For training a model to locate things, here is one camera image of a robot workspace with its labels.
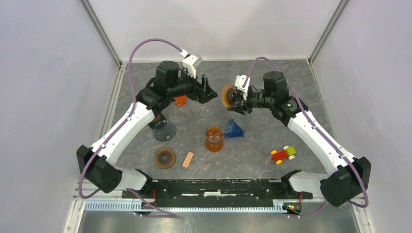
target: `green block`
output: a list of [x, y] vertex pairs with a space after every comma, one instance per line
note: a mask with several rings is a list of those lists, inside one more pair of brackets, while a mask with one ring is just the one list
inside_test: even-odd
[[293, 154], [296, 154], [296, 150], [294, 147], [289, 147], [286, 149], [286, 153], [288, 154], [288, 156], [291, 156]]

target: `wooden disc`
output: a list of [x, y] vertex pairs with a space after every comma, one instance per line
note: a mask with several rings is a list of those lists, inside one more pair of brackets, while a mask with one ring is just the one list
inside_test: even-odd
[[154, 155], [154, 163], [161, 169], [168, 169], [176, 162], [176, 154], [170, 148], [162, 148]]
[[235, 89], [232, 85], [226, 85], [222, 89], [222, 102], [225, 108], [228, 108], [234, 103], [232, 99], [232, 94], [235, 92]]

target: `dark brown ring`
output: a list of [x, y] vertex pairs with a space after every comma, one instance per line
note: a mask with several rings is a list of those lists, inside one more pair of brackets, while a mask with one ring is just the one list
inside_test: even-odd
[[176, 162], [176, 154], [170, 148], [162, 148], [154, 155], [154, 163], [161, 169], [168, 169]]

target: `gray table surface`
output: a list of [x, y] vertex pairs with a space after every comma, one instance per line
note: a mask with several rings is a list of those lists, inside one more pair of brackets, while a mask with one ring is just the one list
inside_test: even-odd
[[[329, 132], [330, 126], [322, 100], [307, 62], [275, 62], [318, 122]], [[137, 92], [155, 76], [158, 64], [132, 65], [131, 71]], [[158, 142], [153, 138], [152, 130], [146, 126], [126, 147], [117, 165], [141, 169], [155, 179], [278, 178], [295, 169], [325, 173], [319, 159], [308, 146], [280, 121], [273, 118], [268, 109], [255, 109], [252, 114], [243, 116], [227, 111], [222, 105], [222, 88], [227, 84], [233, 84], [236, 75], [247, 74], [250, 64], [251, 61], [203, 62], [197, 72], [209, 77], [210, 86], [219, 96], [203, 105], [188, 100], [183, 107], [167, 107], [162, 113], [176, 124], [176, 136], [169, 142]], [[259, 61], [252, 73], [251, 85], [263, 88], [263, 74], [272, 70], [267, 62]], [[113, 124], [126, 112], [132, 101], [127, 72], [121, 84]], [[230, 119], [234, 119], [245, 130], [245, 136], [225, 139], [221, 151], [209, 152], [204, 147], [206, 128], [212, 124], [224, 128]], [[270, 159], [271, 151], [282, 150], [286, 145], [295, 147], [295, 159], [285, 160], [282, 164], [276, 165]], [[163, 147], [172, 148], [176, 153], [176, 163], [169, 169], [160, 169], [154, 163], [154, 154]], [[182, 164], [189, 151], [194, 153], [194, 157], [189, 167], [184, 168]]]

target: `white wall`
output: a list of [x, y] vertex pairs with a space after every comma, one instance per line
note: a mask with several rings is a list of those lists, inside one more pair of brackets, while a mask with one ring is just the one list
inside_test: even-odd
[[[170, 40], [203, 59], [308, 58], [339, 0], [90, 0], [116, 52]], [[159, 42], [136, 61], [179, 58]]]
[[3, 0], [0, 32], [0, 232], [62, 232], [116, 66], [77, 0]]
[[350, 1], [314, 62], [341, 144], [372, 163], [377, 233], [410, 232], [412, 2]]

